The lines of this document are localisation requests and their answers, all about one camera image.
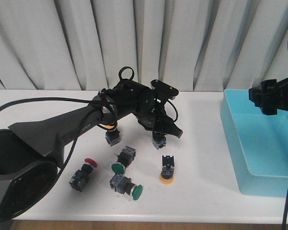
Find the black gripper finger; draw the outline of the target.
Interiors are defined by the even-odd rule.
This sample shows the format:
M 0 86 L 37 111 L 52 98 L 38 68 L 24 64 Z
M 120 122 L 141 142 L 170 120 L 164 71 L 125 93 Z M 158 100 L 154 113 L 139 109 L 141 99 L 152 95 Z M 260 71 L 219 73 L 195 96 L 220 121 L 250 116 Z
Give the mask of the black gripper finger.
M 163 122 L 162 124 L 162 135 L 172 135 L 177 138 L 180 138 L 183 134 L 183 131 L 176 126 L 174 122 Z

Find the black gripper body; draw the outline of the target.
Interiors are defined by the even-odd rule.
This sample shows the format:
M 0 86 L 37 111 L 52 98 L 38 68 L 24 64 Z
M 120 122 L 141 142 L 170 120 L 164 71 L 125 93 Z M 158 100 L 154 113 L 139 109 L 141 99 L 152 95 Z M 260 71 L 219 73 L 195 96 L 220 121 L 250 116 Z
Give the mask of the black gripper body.
M 264 115 L 276 115 L 278 110 L 288 111 L 288 77 L 281 81 L 264 80 L 248 92 L 249 100 Z
M 117 119 L 132 113 L 146 130 L 162 131 L 163 122 L 173 122 L 165 112 L 168 100 L 158 99 L 154 89 L 135 81 L 121 80 L 109 91 L 109 98 L 115 103 Z

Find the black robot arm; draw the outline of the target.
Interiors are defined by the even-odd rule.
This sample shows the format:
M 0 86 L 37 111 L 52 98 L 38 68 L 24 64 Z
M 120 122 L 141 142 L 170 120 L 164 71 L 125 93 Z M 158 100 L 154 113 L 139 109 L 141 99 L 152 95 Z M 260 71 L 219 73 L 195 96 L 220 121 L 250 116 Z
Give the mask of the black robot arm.
M 133 114 L 152 132 L 153 144 L 162 148 L 166 135 L 180 137 L 165 104 L 178 90 L 159 80 L 146 87 L 121 79 L 113 89 L 103 89 L 85 106 L 43 121 L 20 122 L 0 130 L 0 223 L 27 211 L 54 186 L 69 157 L 64 147 L 99 126 L 113 132 L 117 121 Z

